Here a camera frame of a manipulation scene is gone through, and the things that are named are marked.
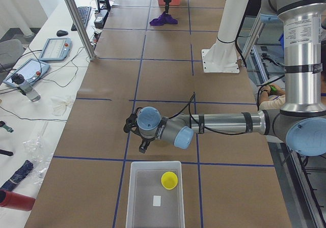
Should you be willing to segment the purple cloth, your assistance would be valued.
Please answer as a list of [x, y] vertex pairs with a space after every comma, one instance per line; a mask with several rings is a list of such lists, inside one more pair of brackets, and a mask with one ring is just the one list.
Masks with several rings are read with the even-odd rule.
[[162, 26], [165, 24], [178, 24], [178, 20], [163, 12], [158, 18], [152, 19], [149, 23], [151, 26]]

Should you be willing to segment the yellow plastic cup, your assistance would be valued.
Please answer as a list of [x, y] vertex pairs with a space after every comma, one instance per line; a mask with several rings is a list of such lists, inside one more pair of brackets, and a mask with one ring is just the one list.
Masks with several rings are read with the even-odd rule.
[[172, 190], [178, 185], [178, 177], [174, 172], [165, 172], [161, 176], [161, 184], [166, 190]]

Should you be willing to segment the white plastic box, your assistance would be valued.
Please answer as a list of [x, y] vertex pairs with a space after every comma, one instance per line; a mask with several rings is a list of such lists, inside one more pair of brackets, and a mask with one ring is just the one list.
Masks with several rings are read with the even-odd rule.
[[[177, 185], [168, 190], [164, 173], [177, 176]], [[185, 227], [180, 161], [135, 161], [131, 163], [126, 227]]]

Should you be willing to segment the crumpled white cloth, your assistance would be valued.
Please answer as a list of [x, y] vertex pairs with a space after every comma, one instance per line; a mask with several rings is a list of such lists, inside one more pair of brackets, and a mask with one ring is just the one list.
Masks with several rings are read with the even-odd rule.
[[54, 116], [62, 116], [67, 108], [71, 108], [74, 104], [74, 99], [71, 96], [51, 97], [51, 105], [52, 105], [52, 114]]

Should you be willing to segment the black keyboard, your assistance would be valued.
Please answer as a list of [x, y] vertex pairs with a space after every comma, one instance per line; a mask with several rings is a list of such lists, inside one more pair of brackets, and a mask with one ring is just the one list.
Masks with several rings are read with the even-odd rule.
[[92, 7], [81, 6], [81, 7], [77, 7], [77, 10], [78, 10], [78, 13], [81, 18], [83, 26], [87, 27], [90, 15], [92, 13]]

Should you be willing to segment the clear plastic wrap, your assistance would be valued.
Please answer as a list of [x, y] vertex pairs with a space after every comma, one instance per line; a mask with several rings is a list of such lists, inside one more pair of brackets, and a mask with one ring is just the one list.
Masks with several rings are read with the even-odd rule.
[[54, 150], [48, 148], [48, 143], [41, 136], [23, 142], [27, 159], [33, 164], [31, 171], [34, 184], [42, 185], [50, 162], [53, 157]]

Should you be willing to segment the far teach pendant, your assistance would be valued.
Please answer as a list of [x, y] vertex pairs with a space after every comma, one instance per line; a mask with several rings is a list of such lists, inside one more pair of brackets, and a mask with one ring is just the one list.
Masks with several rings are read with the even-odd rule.
[[39, 56], [44, 62], [63, 61], [70, 53], [72, 41], [70, 38], [48, 38]]

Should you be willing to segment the teach pendant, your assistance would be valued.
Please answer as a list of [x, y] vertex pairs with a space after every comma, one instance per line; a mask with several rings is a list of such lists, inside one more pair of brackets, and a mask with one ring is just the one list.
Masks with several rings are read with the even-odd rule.
[[40, 80], [49, 69], [50, 64], [37, 59], [29, 59], [14, 72], [10, 72], [3, 80], [3, 83], [14, 88], [17, 85], [12, 81], [12, 76], [14, 74], [21, 74], [29, 84], [34, 84]]
[[44, 62], [63, 61], [70, 53], [72, 41], [70, 38], [48, 38], [39, 56]]

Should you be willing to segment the black computer mouse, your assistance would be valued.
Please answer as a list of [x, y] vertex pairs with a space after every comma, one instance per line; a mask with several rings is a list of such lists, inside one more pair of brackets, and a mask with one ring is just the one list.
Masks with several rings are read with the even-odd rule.
[[58, 30], [56, 33], [57, 37], [63, 37], [63, 36], [67, 36], [69, 33], [65, 30]]

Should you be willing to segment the near teach pendant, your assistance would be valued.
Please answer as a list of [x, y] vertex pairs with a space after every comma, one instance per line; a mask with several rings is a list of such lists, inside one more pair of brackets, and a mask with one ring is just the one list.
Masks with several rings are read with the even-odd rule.
[[14, 74], [21, 74], [29, 84], [34, 84], [40, 80], [49, 69], [50, 64], [37, 59], [29, 59], [14, 72], [10, 72], [3, 80], [3, 83], [14, 88], [17, 85], [12, 81], [12, 76]]

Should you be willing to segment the clear water bottle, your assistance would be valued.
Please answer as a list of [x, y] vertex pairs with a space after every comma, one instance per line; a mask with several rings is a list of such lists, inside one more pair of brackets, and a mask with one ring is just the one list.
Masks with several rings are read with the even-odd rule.
[[18, 87], [25, 93], [25, 95], [32, 101], [36, 102], [40, 100], [41, 96], [36, 90], [29, 84], [23, 75], [15, 73], [11, 76], [12, 81], [18, 85]]

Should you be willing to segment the blue storage bin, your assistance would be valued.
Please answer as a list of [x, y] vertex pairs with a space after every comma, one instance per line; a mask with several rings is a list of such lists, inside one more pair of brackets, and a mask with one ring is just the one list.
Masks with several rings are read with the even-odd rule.
[[282, 33], [278, 39], [282, 49], [284, 49], [284, 34]]

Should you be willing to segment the folded blue umbrella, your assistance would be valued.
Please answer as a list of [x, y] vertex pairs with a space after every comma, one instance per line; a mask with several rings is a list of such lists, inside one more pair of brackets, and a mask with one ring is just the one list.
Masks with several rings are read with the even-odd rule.
[[26, 160], [24, 164], [12, 175], [12, 177], [1, 186], [1, 189], [6, 191], [13, 191], [17, 185], [28, 176], [33, 168], [33, 163], [29, 160]]

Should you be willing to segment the seated person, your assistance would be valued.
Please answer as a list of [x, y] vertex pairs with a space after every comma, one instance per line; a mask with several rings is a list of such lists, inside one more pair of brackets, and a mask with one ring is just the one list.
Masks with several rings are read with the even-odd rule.
[[280, 109], [285, 104], [286, 92], [276, 84], [263, 86], [258, 97], [258, 109]]

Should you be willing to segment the red bottle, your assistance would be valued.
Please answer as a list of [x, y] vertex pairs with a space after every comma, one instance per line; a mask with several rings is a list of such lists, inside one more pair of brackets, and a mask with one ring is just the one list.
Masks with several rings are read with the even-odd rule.
[[35, 203], [33, 197], [1, 189], [1, 207], [21, 211], [31, 211]]

